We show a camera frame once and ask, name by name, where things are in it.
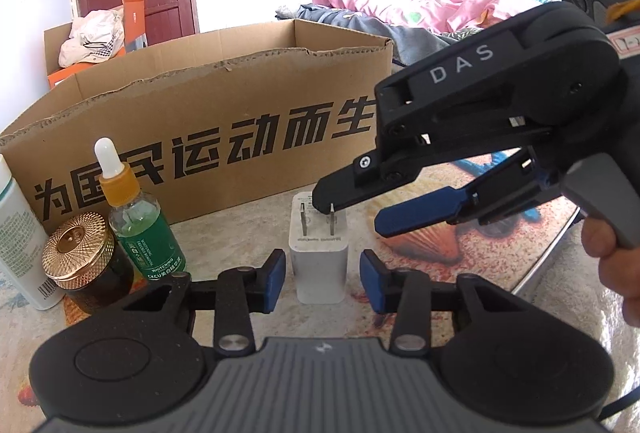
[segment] red and white sticker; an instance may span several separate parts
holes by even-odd
[[[620,59],[640,54],[640,25],[607,34]]]

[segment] gray sheet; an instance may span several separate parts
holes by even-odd
[[[420,27],[387,25],[377,18],[349,9],[331,9],[325,6],[306,4],[300,6],[296,13],[286,12],[285,9],[276,13],[276,18],[279,19],[290,18],[293,15],[301,20],[328,23],[391,38],[395,44],[394,58],[404,65],[411,65],[457,41],[446,36],[436,36]]]

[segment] power adapter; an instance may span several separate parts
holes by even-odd
[[[311,191],[293,197],[289,249],[296,295],[301,303],[339,303],[344,298],[349,253],[346,211],[323,215]]]

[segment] human hand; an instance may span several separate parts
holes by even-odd
[[[620,249],[616,233],[604,220],[587,218],[582,227],[582,246],[591,257],[599,257],[600,282],[624,298],[622,315],[640,327],[640,247]]]

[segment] white plastic bottle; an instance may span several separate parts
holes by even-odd
[[[42,268],[47,238],[0,155],[0,270],[38,310],[53,307],[64,296]]]

